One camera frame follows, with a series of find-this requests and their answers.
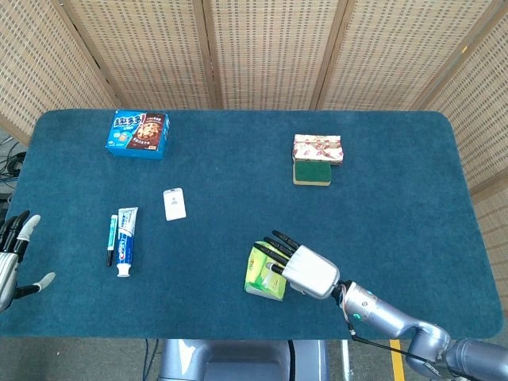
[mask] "woven panel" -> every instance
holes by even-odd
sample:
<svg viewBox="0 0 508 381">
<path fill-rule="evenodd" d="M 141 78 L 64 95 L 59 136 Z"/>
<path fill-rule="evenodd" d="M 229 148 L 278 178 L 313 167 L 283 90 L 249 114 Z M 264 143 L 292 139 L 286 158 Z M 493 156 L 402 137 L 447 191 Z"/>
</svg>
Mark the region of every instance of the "woven panel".
<svg viewBox="0 0 508 381">
<path fill-rule="evenodd" d="M 228 109 L 309 109 L 337 0 L 212 0 Z"/>
<path fill-rule="evenodd" d="M 468 185 L 508 167 L 508 15 L 429 104 L 453 125 Z"/>
<path fill-rule="evenodd" d="M 114 107 L 49 0 L 0 3 L 0 116 L 32 134 L 45 111 Z"/>
<path fill-rule="evenodd" d="M 322 108 L 408 110 L 489 3 L 358 0 Z"/>
<path fill-rule="evenodd" d="M 191 0 L 65 2 L 126 107 L 210 108 Z"/>
<path fill-rule="evenodd" d="M 508 189 L 475 204 L 498 293 L 508 312 Z"/>
</svg>

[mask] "robotic arm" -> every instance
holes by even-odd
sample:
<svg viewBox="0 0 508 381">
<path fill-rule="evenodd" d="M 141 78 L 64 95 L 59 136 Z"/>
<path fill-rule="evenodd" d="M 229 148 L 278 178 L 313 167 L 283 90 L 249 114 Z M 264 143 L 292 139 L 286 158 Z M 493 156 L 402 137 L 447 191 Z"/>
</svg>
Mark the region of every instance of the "robotic arm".
<svg viewBox="0 0 508 381">
<path fill-rule="evenodd" d="M 450 335 L 441 327 L 397 310 L 352 281 L 341 281 L 339 269 L 329 260 L 281 232 L 274 230 L 273 234 L 283 242 L 265 237 L 274 250 L 254 244 L 276 261 L 267 266 L 303 294 L 318 299 L 335 298 L 353 340 L 374 344 L 356 335 L 350 318 L 392 338 L 412 330 L 413 339 L 403 354 L 420 375 L 447 380 L 459 376 L 473 381 L 508 380 L 508 349 L 472 339 L 452 344 Z"/>
<path fill-rule="evenodd" d="M 28 286 L 17 287 L 17 269 L 19 268 L 30 236 L 40 221 L 40 215 L 32 216 L 26 223 L 30 212 L 28 210 L 19 216 L 9 218 L 5 223 L 0 222 L 0 313 L 10 306 L 13 299 L 23 298 L 42 291 L 55 278 L 50 272 L 39 282 Z"/>
</svg>

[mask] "yellow-green package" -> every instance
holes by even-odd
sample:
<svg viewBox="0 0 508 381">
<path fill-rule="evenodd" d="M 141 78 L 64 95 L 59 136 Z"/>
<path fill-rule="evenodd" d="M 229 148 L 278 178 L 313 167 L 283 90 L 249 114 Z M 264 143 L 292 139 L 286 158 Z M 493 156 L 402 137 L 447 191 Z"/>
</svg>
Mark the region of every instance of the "yellow-green package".
<svg viewBox="0 0 508 381">
<path fill-rule="evenodd" d="M 284 256 L 279 250 L 266 242 L 259 241 L 257 243 Z M 248 256 L 244 289 L 249 294 L 281 301 L 284 298 L 284 291 L 286 290 L 286 280 L 268 269 L 266 266 L 268 262 L 277 263 L 257 248 L 252 248 L 251 254 Z"/>
</svg>

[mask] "blue carpet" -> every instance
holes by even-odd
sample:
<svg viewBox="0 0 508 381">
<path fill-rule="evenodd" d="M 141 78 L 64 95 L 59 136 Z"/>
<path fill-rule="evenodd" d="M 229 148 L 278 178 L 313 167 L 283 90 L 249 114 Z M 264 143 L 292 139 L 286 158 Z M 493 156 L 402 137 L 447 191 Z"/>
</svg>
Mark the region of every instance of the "blue carpet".
<svg viewBox="0 0 508 381">
<path fill-rule="evenodd" d="M 161 161 L 104 148 L 114 110 L 37 123 L 10 214 L 42 216 L 20 284 L 41 294 L 0 315 L 5 336 L 346 338 L 332 299 L 243 290 L 252 242 L 281 230 L 454 337 L 489 337 L 502 313 L 452 128 L 432 112 L 168 111 Z M 291 181 L 295 133 L 340 134 L 329 187 Z M 182 187 L 187 218 L 167 222 Z M 106 267 L 110 215 L 138 206 L 131 277 Z M 360 323 L 359 335 L 383 337 Z"/>
</svg>

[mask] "sponge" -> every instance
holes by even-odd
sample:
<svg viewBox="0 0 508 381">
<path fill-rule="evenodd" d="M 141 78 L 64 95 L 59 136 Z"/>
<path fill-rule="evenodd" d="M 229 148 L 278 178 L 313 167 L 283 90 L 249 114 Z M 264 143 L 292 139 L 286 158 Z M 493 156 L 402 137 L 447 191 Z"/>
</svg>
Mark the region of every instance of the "sponge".
<svg viewBox="0 0 508 381">
<path fill-rule="evenodd" d="M 293 184 L 318 185 L 326 187 L 332 182 L 332 170 L 324 161 L 295 161 L 293 163 Z"/>
</svg>

